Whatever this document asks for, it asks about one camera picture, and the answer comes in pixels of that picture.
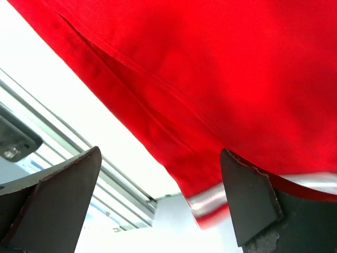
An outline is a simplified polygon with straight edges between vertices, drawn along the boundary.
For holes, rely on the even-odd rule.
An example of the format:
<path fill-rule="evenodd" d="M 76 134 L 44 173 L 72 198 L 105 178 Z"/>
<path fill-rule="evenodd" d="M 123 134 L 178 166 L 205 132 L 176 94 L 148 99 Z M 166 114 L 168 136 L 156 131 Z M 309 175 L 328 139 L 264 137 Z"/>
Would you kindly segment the red trousers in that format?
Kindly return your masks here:
<path fill-rule="evenodd" d="M 336 1 L 11 1 L 165 167 L 196 223 L 229 212 L 220 152 L 336 172 Z"/>

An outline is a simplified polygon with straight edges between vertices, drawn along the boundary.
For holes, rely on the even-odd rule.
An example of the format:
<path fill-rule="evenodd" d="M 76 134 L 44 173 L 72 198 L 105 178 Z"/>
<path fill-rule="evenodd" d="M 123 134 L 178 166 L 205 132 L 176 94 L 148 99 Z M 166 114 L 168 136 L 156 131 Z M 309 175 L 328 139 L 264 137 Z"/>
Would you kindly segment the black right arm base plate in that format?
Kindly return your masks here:
<path fill-rule="evenodd" d="M 15 163 L 37 151 L 43 139 L 1 105 L 1 157 Z"/>

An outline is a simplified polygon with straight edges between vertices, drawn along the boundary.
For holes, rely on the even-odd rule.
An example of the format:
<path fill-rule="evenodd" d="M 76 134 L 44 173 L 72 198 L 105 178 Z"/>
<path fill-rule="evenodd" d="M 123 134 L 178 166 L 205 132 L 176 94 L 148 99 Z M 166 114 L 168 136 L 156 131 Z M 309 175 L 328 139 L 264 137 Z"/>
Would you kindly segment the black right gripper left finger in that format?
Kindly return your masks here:
<path fill-rule="evenodd" d="M 101 169 L 93 147 L 1 185 L 1 252 L 74 252 Z"/>

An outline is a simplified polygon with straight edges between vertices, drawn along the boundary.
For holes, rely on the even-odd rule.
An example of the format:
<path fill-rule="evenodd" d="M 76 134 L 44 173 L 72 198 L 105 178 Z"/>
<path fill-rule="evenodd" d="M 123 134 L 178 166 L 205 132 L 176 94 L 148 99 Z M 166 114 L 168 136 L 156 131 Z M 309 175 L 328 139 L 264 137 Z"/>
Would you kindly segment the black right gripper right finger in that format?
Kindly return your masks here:
<path fill-rule="evenodd" d="M 222 179 L 244 252 L 336 252 L 336 176 L 280 177 L 224 149 Z"/>

